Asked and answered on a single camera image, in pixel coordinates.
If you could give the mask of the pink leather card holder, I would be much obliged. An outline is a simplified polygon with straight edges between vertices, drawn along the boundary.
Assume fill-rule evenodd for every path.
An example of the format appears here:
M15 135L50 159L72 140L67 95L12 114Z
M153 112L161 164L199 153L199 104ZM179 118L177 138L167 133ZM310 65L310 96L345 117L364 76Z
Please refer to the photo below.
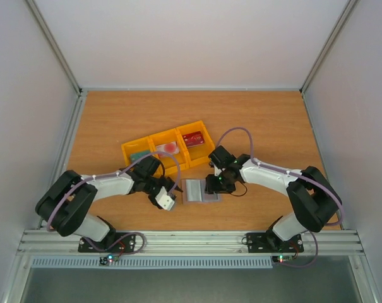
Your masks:
M208 194L204 179L183 179L182 183L182 202L186 204L207 204L220 202L221 195Z

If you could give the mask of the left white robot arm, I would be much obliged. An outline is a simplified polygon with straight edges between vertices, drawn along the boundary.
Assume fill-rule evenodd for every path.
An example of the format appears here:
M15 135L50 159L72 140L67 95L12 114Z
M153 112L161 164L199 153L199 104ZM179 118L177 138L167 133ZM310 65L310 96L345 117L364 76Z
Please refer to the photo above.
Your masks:
M144 193L153 206L170 211L181 192L179 180L155 176L162 162L149 153L116 172L80 175L67 170L53 183L35 206L36 214L50 232L62 237L79 235L96 251L110 251L119 237L106 220L89 214L93 202L112 197Z

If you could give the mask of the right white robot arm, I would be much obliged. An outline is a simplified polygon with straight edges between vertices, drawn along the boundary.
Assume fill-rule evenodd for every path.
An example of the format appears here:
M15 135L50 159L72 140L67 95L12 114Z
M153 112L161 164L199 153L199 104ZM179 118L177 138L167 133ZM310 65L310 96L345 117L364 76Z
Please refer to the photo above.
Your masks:
M232 194L240 183L263 186L289 198L292 212L265 232L263 242L271 252L280 251L305 231L320 232L341 209L340 198L316 167L289 170L247 154L235 157L221 145L208 158L215 169L205 179L208 194Z

